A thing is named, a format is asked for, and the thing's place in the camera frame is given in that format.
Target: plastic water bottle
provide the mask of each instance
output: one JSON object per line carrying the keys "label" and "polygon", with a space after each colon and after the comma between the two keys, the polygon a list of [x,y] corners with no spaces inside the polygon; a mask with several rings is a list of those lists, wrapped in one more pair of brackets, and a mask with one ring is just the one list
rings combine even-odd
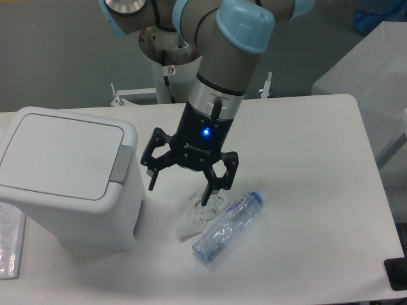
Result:
{"label": "plastic water bottle", "polygon": [[263,193],[244,193],[193,246],[194,254],[211,263],[261,213]]}
{"label": "plastic water bottle", "polygon": [[354,25],[366,36],[382,21],[402,21],[406,11],[407,0],[359,0]]}

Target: gray wall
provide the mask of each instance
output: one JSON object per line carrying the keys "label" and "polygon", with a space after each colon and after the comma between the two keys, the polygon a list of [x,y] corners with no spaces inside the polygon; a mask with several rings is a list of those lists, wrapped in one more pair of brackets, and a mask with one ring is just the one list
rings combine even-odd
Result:
{"label": "gray wall", "polygon": [[[256,97],[268,71],[278,97],[308,95],[312,83],[362,37],[353,29],[355,1],[320,0],[306,17],[276,26],[251,82]],[[0,3],[0,111],[27,105],[100,107],[117,90],[151,88],[137,35],[116,38],[97,0]]]}

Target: blue led light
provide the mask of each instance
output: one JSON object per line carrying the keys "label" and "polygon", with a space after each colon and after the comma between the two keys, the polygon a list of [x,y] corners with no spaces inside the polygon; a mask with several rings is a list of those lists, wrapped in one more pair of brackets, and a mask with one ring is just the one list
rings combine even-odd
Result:
{"label": "blue led light", "polygon": [[204,137],[208,137],[208,136],[210,135],[210,130],[209,130],[209,128],[205,128],[205,129],[202,131],[202,135],[203,135]]}

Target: white table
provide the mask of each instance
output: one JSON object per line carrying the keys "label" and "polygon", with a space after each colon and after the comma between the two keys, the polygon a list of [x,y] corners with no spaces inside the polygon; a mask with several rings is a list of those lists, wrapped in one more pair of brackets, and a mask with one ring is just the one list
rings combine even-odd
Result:
{"label": "white table", "polygon": [[[183,105],[77,109],[132,122],[140,158]],[[13,114],[0,114],[6,127]],[[245,101],[224,151],[240,166],[231,197],[263,188],[262,216],[207,269],[176,240],[177,206],[205,186],[173,166],[148,192],[133,252],[61,244],[29,220],[20,278],[1,304],[327,304],[407,296],[383,261],[403,255],[356,101],[348,95]],[[149,177],[142,167],[144,184]]]}

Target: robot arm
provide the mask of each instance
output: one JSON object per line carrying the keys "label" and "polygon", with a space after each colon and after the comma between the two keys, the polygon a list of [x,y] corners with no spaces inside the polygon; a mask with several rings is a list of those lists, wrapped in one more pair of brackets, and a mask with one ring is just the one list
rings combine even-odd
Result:
{"label": "robot arm", "polygon": [[[177,131],[170,136],[155,128],[142,155],[141,163],[147,166],[151,176],[150,190],[159,171],[174,164],[204,173],[208,185],[202,206],[213,192],[231,187],[238,154],[221,149],[260,56],[268,47],[274,23],[306,12],[313,3],[314,0],[178,0],[176,3],[105,0],[102,3],[111,13],[111,25],[116,24],[123,32],[129,34],[152,25],[174,31],[174,26],[202,54]],[[169,144],[170,150],[154,158],[153,151],[165,144]],[[226,167],[222,177],[217,177],[213,169],[219,160]]]}

